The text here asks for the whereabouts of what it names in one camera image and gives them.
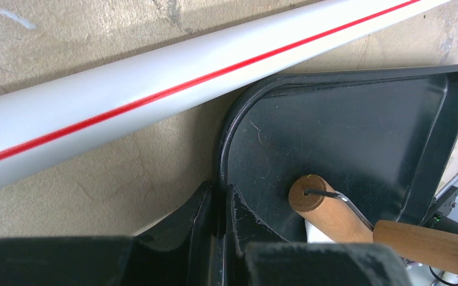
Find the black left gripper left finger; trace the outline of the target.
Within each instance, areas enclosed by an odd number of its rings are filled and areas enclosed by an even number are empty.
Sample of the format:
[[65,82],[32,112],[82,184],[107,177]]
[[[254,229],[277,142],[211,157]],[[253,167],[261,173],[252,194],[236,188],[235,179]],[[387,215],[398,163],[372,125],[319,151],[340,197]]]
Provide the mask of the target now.
[[0,285],[206,285],[212,191],[127,236],[0,238]]

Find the black baking tray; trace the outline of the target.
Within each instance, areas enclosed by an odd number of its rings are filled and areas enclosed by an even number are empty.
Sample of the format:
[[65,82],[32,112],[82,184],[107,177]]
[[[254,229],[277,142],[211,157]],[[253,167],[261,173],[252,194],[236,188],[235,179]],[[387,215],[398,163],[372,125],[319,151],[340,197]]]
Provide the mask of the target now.
[[236,98],[221,128],[220,233],[303,242],[292,184],[318,175],[371,222],[422,225],[458,138],[458,65],[275,74]]

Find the white dough ball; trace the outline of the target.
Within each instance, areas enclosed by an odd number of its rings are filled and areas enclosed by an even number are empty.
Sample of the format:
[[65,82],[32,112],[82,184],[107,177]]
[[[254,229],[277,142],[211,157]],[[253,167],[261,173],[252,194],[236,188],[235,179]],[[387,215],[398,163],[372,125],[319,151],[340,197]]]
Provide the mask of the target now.
[[307,243],[334,243],[334,241],[329,238],[326,234],[321,232],[317,227],[313,224],[305,221],[305,229],[307,234]]

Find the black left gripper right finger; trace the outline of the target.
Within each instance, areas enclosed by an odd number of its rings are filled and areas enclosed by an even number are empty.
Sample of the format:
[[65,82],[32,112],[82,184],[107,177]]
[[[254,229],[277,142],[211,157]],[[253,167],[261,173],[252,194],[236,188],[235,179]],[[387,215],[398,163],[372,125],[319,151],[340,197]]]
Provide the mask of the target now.
[[231,187],[226,202],[227,285],[410,285],[403,261],[379,244],[288,242]]

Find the wooden double-ended rolling pin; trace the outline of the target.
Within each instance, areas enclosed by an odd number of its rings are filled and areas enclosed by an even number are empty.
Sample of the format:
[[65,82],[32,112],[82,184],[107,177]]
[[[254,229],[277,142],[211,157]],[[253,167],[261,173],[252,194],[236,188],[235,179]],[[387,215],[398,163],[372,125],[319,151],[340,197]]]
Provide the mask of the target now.
[[295,212],[336,243],[381,243],[401,257],[458,274],[458,234],[389,220],[372,225],[323,178],[305,175],[290,187]]

